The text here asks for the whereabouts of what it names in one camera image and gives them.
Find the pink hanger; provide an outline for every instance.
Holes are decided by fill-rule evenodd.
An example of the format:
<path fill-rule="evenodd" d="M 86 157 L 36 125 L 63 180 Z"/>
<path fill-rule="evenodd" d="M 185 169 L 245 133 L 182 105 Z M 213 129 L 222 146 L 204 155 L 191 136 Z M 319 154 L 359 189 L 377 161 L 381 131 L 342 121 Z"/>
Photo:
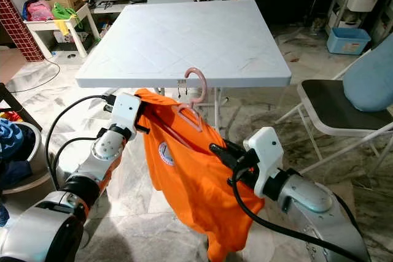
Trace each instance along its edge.
<path fill-rule="evenodd" d="M 193 109 L 194 104 L 198 104 L 200 102 L 203 102 L 205 97 L 206 97 L 206 93 L 207 93 L 207 89 L 208 89 L 208 84 L 206 83 L 206 79 L 204 77 L 204 75 L 202 74 L 202 72 L 195 68 L 195 67 L 191 67 L 190 69 L 186 70 L 184 77 L 188 78 L 189 75 L 191 73 L 196 74 L 199 79 L 202 82 L 202 94 L 199 98 L 193 98 L 191 99 L 189 104 L 181 104 L 177 107 L 177 114 L 182 117 L 183 120 L 185 120 L 188 124 L 190 124 L 194 129 L 196 129 L 198 132 L 202 132 L 202 118 L 201 115 L 198 114 L 198 112 L 196 110 Z M 187 118 L 185 115 L 182 114 L 182 110 L 183 109 L 188 109 L 191 111 L 191 113 L 193 113 L 194 117 L 196 118 L 196 121 L 198 122 L 198 124 L 195 124 L 193 121 L 191 121 L 189 118 Z"/>
<path fill-rule="evenodd" d="M 156 113 L 153 113 L 153 116 L 156 118 L 156 120 L 158 120 L 162 124 L 163 129 L 165 129 L 168 133 L 170 133 L 182 145 L 191 148 L 191 146 L 188 143 L 186 143 L 186 141 L 183 140 L 183 138 L 181 138 L 180 135 L 178 135 L 178 133 L 176 133 L 172 128 L 170 128 L 167 124 L 165 124 L 165 122 L 159 116 L 157 116 Z"/>

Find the green bag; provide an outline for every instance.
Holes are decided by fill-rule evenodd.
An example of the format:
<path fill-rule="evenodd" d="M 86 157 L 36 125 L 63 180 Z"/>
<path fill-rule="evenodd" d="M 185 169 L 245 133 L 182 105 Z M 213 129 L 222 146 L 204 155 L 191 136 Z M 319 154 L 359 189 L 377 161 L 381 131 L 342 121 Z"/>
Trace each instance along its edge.
<path fill-rule="evenodd" d="M 52 13 L 57 20 L 68 20 L 69 18 L 71 18 L 71 16 L 74 15 L 78 22 L 78 28 L 83 29 L 83 24 L 78 18 L 78 15 L 76 14 L 76 11 L 74 9 L 71 9 L 69 7 L 64 8 L 59 2 L 55 2 Z"/>

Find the floor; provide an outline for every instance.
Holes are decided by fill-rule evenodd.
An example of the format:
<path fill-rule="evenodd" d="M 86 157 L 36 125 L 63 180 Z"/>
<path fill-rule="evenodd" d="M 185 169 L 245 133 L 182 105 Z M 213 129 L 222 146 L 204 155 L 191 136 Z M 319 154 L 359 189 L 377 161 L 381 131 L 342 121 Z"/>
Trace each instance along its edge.
<path fill-rule="evenodd" d="M 276 42 L 292 73 L 287 88 L 242 88 L 225 90 L 230 97 L 222 108 L 223 132 L 233 142 L 241 141 L 262 126 L 271 126 L 282 114 L 299 103 L 296 84 L 309 78 L 331 78 L 353 60 L 353 56 L 332 55 L 325 48 L 324 36 L 310 34 L 308 29 L 285 28 L 275 30 Z M 79 88 L 74 76 L 82 60 L 67 59 L 59 54 L 53 59 L 60 65 L 60 73 L 51 82 L 15 96 L 43 127 L 43 137 L 55 116 L 75 100 L 90 94 L 133 93 L 135 89 Z M 57 67 L 44 61 L 29 63 L 7 84 L 10 91 L 20 91 L 45 82 L 57 72 Z M 191 90 L 181 100 L 188 101 L 197 93 Z M 177 89 L 168 89 L 167 96 L 178 97 Z M 51 140 L 57 150 L 66 140 L 76 136 L 94 136 L 107 125 L 108 113 L 103 103 L 92 100 L 77 106 L 59 122 Z M 201 109 L 204 118 L 212 123 L 212 109 Z M 298 117 L 275 126 L 284 148 L 284 166 L 302 169 L 316 162 L 317 157 Z M 322 154 L 348 145 L 352 139 L 334 139 L 314 130 Z M 383 139 L 376 141 L 383 147 Z M 88 152 L 88 142 L 70 145 L 62 154 L 63 170 L 75 169 Z M 365 177 L 375 162 L 370 148 L 357 148 L 336 161 L 311 171 L 308 177 L 328 185 L 349 204 L 357 217 L 372 261 L 393 261 L 393 155 L 389 155 L 373 179 Z M 5 197 L 5 205 L 12 218 L 41 199 L 50 191 L 50 183 L 28 193 Z M 272 222 L 290 226 L 287 217 L 271 201 L 260 216 Z M 207 261 L 206 238 L 183 225 L 174 215 L 163 194 L 152 187 L 144 156 L 141 136 L 126 146 L 122 163 L 114 172 L 107 193 L 91 211 L 86 225 L 90 242 L 80 249 L 76 261 Z M 230 254 L 227 261 L 309 261 L 303 242 L 271 232 L 254 224 L 246 247 Z"/>
<path fill-rule="evenodd" d="M 19 49 L 0 50 L 0 83 L 7 84 L 25 64 Z"/>

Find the hanger hook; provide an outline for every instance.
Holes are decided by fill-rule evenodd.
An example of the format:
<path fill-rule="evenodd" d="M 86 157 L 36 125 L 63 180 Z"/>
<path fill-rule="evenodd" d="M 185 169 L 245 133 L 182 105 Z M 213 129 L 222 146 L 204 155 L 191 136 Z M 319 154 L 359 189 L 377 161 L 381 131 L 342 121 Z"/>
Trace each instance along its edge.
<path fill-rule="evenodd" d="M 202 83 L 202 94 L 199 98 L 193 98 L 190 101 L 190 107 L 193 108 L 194 104 L 199 104 L 200 102 L 203 102 L 204 99 L 206 98 L 206 93 L 208 89 L 208 84 L 206 83 L 206 78 L 202 74 L 201 70 L 191 67 L 188 70 L 186 70 L 184 77 L 188 78 L 191 73 L 194 73 L 198 76 L 198 78 L 201 80 Z"/>

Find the orange bag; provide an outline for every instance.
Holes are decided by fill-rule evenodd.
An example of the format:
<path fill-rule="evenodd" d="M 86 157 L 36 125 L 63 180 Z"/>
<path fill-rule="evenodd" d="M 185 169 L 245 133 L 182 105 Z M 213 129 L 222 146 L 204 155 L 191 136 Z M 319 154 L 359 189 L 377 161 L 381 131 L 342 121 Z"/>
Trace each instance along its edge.
<path fill-rule="evenodd" d="M 138 90 L 136 95 L 147 102 L 138 124 L 150 129 L 144 135 L 144 145 L 155 189 L 164 192 L 181 222 L 208 235 L 209 259 L 223 261 L 228 252 L 244 247 L 252 223 L 227 184 L 232 171 L 209 150 L 211 143 L 224 147 L 224 140 L 205 122 L 202 132 L 193 129 L 178 116 L 173 106 L 179 103 L 173 99 L 147 89 Z M 182 113 L 192 118 L 191 111 Z M 168 127 L 189 147 L 173 137 Z M 238 187 L 244 203 L 256 214 L 264 200 L 242 183 Z"/>

